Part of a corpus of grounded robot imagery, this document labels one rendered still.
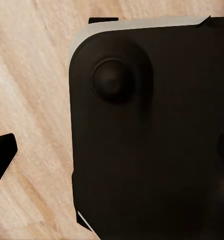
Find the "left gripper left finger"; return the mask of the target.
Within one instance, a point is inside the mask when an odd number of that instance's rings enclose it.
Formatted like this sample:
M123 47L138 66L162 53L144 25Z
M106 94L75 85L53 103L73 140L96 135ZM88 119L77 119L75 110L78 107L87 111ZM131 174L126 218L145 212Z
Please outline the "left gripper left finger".
M15 154L17 153L17 144L13 133L0 136L0 179Z

